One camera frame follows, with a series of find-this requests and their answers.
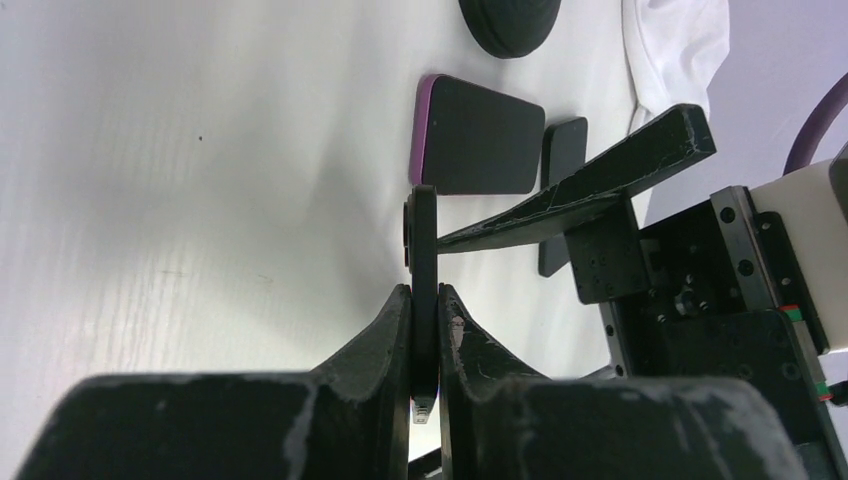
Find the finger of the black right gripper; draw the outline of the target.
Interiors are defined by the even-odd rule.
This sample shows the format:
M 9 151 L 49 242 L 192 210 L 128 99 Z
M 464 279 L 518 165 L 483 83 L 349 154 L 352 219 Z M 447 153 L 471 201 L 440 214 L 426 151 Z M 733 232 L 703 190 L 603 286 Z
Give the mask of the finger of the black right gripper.
M 675 105 L 563 180 L 502 213 L 439 238 L 438 252 L 498 250 L 570 232 L 715 152 L 703 108 Z

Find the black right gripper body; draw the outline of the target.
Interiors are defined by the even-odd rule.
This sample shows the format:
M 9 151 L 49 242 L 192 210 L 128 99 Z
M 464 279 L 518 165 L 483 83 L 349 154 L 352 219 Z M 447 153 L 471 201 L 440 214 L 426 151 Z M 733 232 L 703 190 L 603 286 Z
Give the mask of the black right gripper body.
M 623 201 L 566 234 L 579 298 L 600 306 L 613 370 L 743 380 L 813 479 L 843 479 L 820 358 L 835 344 L 788 219 L 731 186 L 640 228 Z

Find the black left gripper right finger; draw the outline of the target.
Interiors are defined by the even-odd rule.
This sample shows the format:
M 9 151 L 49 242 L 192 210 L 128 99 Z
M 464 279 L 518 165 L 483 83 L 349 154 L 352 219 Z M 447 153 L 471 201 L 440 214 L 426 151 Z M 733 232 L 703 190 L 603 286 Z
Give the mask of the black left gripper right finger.
M 447 479 L 803 479 L 776 411 L 726 378 L 552 380 L 439 289 Z

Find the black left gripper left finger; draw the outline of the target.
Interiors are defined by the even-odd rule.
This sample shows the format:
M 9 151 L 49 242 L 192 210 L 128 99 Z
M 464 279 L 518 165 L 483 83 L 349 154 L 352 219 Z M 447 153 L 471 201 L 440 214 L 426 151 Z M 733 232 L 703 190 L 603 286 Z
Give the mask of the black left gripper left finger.
M 403 479 L 411 293 L 307 372 L 104 375 L 49 415 L 21 479 Z

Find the purple edged black phone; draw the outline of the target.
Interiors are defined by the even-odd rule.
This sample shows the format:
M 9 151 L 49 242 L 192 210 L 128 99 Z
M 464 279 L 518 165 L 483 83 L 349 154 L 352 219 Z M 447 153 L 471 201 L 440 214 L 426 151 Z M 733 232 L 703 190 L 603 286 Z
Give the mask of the purple edged black phone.
M 536 182 L 543 107 L 446 74 L 418 85 L 409 181 L 440 195 L 519 195 Z

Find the black round base phone stand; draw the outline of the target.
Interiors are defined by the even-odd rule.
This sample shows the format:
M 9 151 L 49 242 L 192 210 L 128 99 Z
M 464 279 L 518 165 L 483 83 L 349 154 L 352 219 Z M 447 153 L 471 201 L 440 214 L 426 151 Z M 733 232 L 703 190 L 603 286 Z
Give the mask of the black round base phone stand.
M 465 24 L 489 55 L 522 58 L 550 35 L 561 0 L 459 0 Z

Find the black phone edgewise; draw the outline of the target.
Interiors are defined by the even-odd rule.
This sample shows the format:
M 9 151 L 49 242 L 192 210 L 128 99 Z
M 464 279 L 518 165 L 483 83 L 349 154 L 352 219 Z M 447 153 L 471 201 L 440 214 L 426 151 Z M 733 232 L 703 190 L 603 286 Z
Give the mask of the black phone edgewise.
M 412 421 L 425 424 L 439 385 L 437 195 L 416 185 L 404 203 L 404 260 L 411 274 Z

